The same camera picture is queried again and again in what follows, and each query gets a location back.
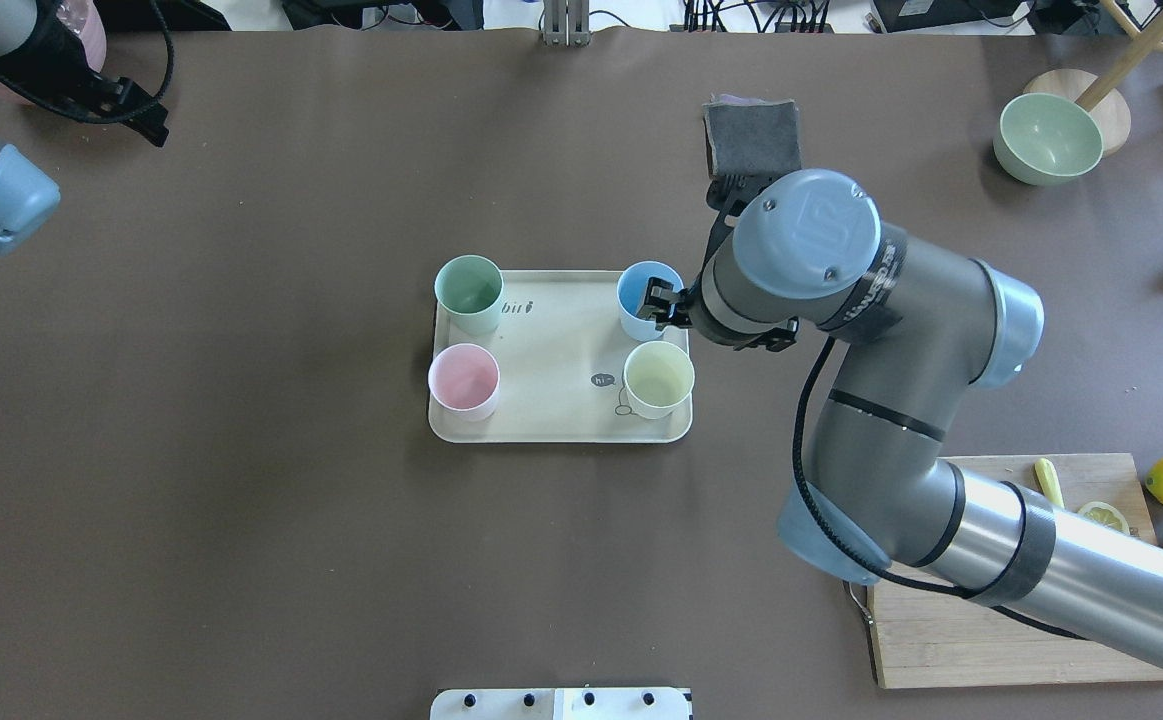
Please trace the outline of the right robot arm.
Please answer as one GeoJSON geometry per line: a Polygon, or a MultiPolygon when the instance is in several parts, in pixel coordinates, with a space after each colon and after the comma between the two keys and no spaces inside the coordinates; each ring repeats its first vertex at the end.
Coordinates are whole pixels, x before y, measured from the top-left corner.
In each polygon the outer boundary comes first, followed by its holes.
{"type": "Polygon", "coordinates": [[[733,348],[779,351],[814,325],[846,356],[809,452],[793,439],[792,551],[887,577],[1163,669],[1163,550],[1041,493],[942,459],[969,388],[997,388],[1041,342],[1028,284],[886,224],[836,170],[802,169],[727,200],[695,281],[651,279],[637,316],[733,348]]]}

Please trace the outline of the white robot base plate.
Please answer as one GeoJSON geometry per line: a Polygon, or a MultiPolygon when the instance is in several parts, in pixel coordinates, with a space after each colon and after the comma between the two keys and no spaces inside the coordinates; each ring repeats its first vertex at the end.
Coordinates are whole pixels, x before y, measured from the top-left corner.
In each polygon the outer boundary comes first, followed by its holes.
{"type": "Polygon", "coordinates": [[[430,719],[694,719],[688,689],[481,687],[435,696],[430,719]]]}

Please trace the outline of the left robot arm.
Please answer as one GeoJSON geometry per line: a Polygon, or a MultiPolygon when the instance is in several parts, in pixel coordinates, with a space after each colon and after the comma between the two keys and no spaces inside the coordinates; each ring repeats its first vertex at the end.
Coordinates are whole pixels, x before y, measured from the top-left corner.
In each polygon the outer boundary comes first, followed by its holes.
{"type": "MultiPolygon", "coordinates": [[[[174,73],[174,44],[159,3],[150,8],[160,29],[166,63],[150,94],[128,77],[107,78],[86,60],[83,40],[57,15],[59,1],[0,1],[0,85],[57,117],[93,126],[121,124],[154,147],[167,140],[162,97],[174,73]]],[[[17,249],[60,204],[60,188],[0,140],[0,258],[17,249]]]]}

